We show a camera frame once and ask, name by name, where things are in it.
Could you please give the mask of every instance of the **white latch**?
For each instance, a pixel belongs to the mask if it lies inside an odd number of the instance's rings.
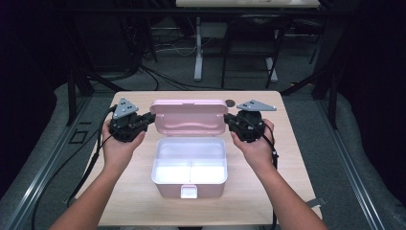
[[[197,198],[197,187],[195,185],[182,185],[180,189],[181,198]]]

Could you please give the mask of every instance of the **table top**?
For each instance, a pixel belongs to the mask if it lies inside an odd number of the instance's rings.
[[[318,8],[318,0],[176,0],[177,7]]]
[[[275,148],[280,156],[278,170],[287,183],[304,200],[315,198],[305,163],[290,125],[282,97],[275,91],[156,91],[119,92],[112,105],[126,98],[139,106],[137,112],[149,112],[157,99],[220,99],[234,100],[236,104],[252,99],[274,105],[277,111],[262,111],[262,118],[275,124]],[[234,106],[229,113],[237,114]],[[147,136],[116,184],[114,192],[101,217],[100,225],[109,226],[208,226],[271,224],[272,205],[242,152],[234,146],[228,128],[218,137],[226,143],[228,178],[224,193],[216,198],[180,199],[163,198],[151,179],[156,144],[164,135],[155,125],[148,127]],[[79,195],[101,172],[103,156],[99,157],[93,171]],[[314,208],[321,218],[319,208]]]

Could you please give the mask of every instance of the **pink lid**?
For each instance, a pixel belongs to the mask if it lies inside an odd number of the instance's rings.
[[[156,114],[158,132],[171,135],[219,135],[225,131],[222,100],[156,100],[150,107]]]

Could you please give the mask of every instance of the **pink box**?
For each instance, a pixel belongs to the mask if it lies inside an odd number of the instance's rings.
[[[163,197],[219,197],[227,180],[224,114],[221,100],[157,100],[150,108],[156,114],[159,140],[152,180]]]

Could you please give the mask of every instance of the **triangular metal bracket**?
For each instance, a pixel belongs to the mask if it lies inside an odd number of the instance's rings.
[[[277,108],[273,105],[268,105],[266,103],[260,103],[255,100],[251,100],[246,103],[241,103],[237,105],[237,108],[245,111],[276,111]]]
[[[131,113],[138,111],[138,106],[129,102],[125,98],[121,98],[119,104],[117,104],[116,111],[114,111],[113,119],[119,119]]]

